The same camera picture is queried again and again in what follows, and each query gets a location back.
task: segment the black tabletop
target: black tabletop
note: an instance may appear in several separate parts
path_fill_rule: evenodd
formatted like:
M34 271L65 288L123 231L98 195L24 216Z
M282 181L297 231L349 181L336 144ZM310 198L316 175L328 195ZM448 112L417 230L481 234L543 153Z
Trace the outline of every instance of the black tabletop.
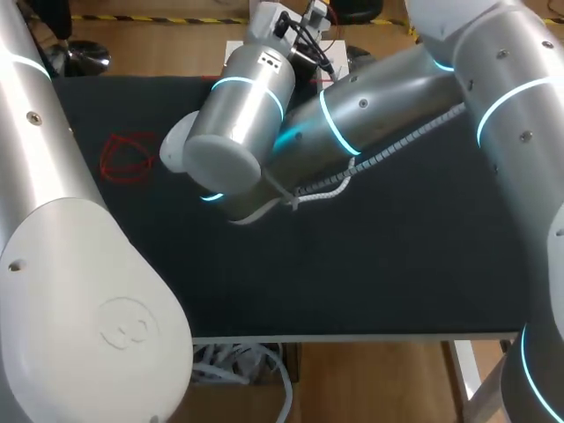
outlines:
M185 174L100 178L111 134L161 140L201 78L66 78L63 108L109 210L174 291L195 337L520 330L528 277L515 224L467 116L354 177L340 196L234 226Z

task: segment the cyan led ring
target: cyan led ring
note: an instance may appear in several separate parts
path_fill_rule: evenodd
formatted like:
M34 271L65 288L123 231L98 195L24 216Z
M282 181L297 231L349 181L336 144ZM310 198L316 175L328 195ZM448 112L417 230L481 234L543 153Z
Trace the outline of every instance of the cyan led ring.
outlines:
M518 86L517 88L512 89L508 93L502 95L484 113L484 116L482 117L482 120L480 121L480 123L478 125L478 132L476 133L476 139L478 140L478 146L481 146L480 145L481 144L480 137L482 135L482 131L484 130L484 127L486 126L487 120L494 113L494 111L497 110L503 103L505 103L507 100L514 97L515 95L522 93L523 91L528 90L529 88L532 88L533 86L538 86L538 85L543 85L543 84L553 84L553 83L564 84L564 77L545 77L545 78L541 78L541 79L535 79L534 81L530 81L530 82L527 82L525 84L522 84L522 85Z
M440 64L438 63L436 60L433 60L434 64L436 65L437 68L446 71L446 72L454 72L455 68L450 68L449 66L445 66L444 64Z
M523 334L521 335L521 360L523 361L523 369L525 371L525 375L527 376L527 380L529 381L529 385L531 386L532 391L537 396L538 401L540 401L540 403L543 405L543 407L545 407L548 413L551 416L553 416L558 423L564 423L564 420L558 414L556 414L553 408L546 402L544 397L540 394L537 385L535 385L535 382L532 380L531 373L529 373L529 367L527 366L527 359L525 359L525 331L526 330L527 327L525 326L523 328Z
M51 77L49 76L47 70L41 66L40 64L38 64L37 62L34 62L32 59L28 59L27 57L23 57L20 55L14 55L13 53L10 53L9 51L4 51L4 54L7 55L7 57L9 58L9 60L12 63L21 63L21 64L25 64L27 66L31 66L32 68L40 71L41 73L43 73L47 78L51 79Z
M258 86L261 89L264 90L265 93L267 93L268 95L271 96L271 98L274 100L274 102L276 103L276 105L278 106L278 109L280 110L280 121L282 122L284 120L284 108L282 108L282 103L280 103L280 100L278 99L278 97L276 96L275 93L273 93L267 86L263 85L263 84L259 84L256 81L254 81L253 79L249 79L249 78L242 78L242 77L229 77L229 78L223 78L220 79L218 82L216 82L213 87L211 88L211 90L213 91L218 85L223 84L225 82L231 82L231 81L235 81L235 82L246 82L247 84L251 84L254 86Z
M329 124L329 127L333 131L333 134L337 138L338 142L341 143L341 145L345 148L345 150L347 150L350 154L352 154L353 156L358 156L360 152L357 152L355 149L351 147L349 143L346 142L346 140L343 138L343 136L337 129L337 126L333 122L333 119L331 118L329 114L329 110L327 109L327 104L325 104L325 90L319 93L319 102L321 103L321 109L323 111L323 114L325 115L325 120Z
M219 200L222 197L223 197L223 194L216 194L214 196L200 197L200 198L202 198L204 201L210 202L210 201Z

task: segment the logo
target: logo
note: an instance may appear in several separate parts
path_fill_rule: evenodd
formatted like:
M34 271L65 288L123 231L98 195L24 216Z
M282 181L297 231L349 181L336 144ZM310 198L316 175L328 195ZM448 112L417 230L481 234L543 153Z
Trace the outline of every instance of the logo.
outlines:
M108 345L121 351L146 345L160 335L149 308L128 297L114 298L99 306L98 329Z

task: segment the red string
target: red string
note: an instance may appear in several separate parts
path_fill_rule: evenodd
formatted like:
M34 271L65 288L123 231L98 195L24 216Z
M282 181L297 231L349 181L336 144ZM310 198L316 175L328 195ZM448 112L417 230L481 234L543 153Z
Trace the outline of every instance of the red string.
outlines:
M152 164L157 156L151 154L141 143L154 140L155 135L152 132L131 132L127 136L112 134L100 155L99 166L102 178L107 181L126 184L142 181L151 171ZM123 147L141 153L145 156L145 159L130 165L117 166L112 164L115 161L115 155Z

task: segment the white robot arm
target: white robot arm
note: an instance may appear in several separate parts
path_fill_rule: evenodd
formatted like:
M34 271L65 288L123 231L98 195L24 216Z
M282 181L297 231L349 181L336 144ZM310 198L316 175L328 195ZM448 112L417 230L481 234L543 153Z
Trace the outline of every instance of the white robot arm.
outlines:
M562 422L564 48L517 0L467 3L411 0L425 47L349 75L288 116L297 70L334 73L315 49L327 10L314 1L300 17L259 4L174 169L244 220L463 100L530 248L531 321L503 366L503 404L513 422ZM189 382L185 315L106 210L11 0L0 59L3 417L165 421Z
M276 141L271 128L284 117L293 81L261 68L256 40L241 47L256 50L248 60L238 60L235 50L183 144L184 170L218 193L207 199L231 220L249 222L282 197L292 199L312 174L464 101L531 262L531 319L501 370L503 405L514 423L564 422L564 48L518 0L410 0L408 8L424 47L321 91L284 119ZM271 19L271 27L285 22L282 10L260 13L259 7L255 19ZM268 46L283 68L301 66L286 60L287 50ZM236 82L240 72L249 79L245 86ZM242 114L234 104L261 107ZM241 122L249 130L239 132ZM268 131L254 132L262 128ZM202 135L220 137L222 145L209 143L203 153ZM253 167L240 160L256 152L261 159Z
M109 214L12 0L0 12L0 419L162 423L189 325Z

